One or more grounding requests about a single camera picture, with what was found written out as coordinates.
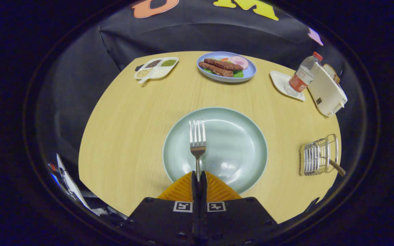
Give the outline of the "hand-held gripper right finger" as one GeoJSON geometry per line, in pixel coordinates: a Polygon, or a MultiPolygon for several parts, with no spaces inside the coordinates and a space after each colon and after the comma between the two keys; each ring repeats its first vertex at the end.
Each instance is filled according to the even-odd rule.
{"type": "Polygon", "coordinates": [[[200,174],[200,245],[259,246],[278,223],[255,197],[209,202],[209,175],[200,174]]]}

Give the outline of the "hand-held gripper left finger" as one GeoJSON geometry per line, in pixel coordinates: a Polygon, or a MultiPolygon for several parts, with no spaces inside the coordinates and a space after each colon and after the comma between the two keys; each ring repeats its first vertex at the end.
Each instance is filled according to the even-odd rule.
{"type": "Polygon", "coordinates": [[[191,173],[191,201],[144,198],[124,225],[125,231],[146,246],[201,245],[201,182],[191,173]]]}

